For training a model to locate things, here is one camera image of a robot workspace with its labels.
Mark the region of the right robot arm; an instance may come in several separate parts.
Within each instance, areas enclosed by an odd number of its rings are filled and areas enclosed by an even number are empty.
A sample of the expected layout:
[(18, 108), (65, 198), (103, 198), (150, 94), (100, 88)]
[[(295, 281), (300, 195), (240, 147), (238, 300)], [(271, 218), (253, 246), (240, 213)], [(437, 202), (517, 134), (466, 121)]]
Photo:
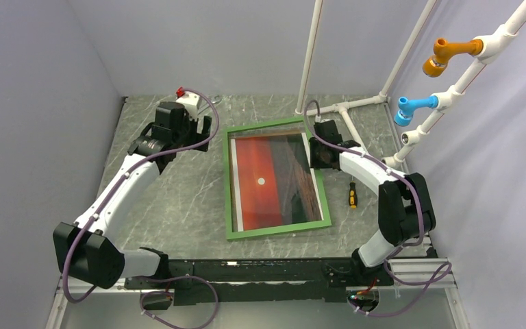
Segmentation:
[(421, 174), (393, 169), (368, 154), (356, 141), (344, 140), (332, 120), (313, 125), (309, 144), (313, 169), (346, 173), (377, 196), (378, 229), (353, 253), (358, 259), (350, 266), (354, 282), (369, 283), (385, 259), (409, 240), (420, 240), (436, 227), (427, 183)]

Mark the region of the black yellow screwdriver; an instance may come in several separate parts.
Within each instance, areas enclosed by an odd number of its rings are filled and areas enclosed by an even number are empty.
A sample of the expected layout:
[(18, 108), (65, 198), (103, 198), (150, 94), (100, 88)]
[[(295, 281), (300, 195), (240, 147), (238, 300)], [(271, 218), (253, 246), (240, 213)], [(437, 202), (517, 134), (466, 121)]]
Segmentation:
[(349, 183), (349, 192), (348, 192), (348, 205), (350, 208), (357, 208), (358, 206), (358, 196), (356, 191), (356, 183), (352, 180)]

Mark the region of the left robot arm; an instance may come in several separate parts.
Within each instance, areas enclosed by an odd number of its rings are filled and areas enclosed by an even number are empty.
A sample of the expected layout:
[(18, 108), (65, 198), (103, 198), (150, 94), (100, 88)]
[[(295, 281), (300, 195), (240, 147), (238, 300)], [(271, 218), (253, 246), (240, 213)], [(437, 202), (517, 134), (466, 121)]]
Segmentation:
[(120, 169), (95, 202), (74, 222), (55, 228), (53, 242), (66, 297), (71, 296), (70, 278), (102, 289), (121, 278), (142, 277), (153, 288), (168, 282), (167, 254), (148, 247), (120, 250), (113, 239), (136, 200), (178, 152), (208, 150), (212, 119), (199, 117), (201, 102), (191, 94), (160, 103), (154, 120), (131, 143)]

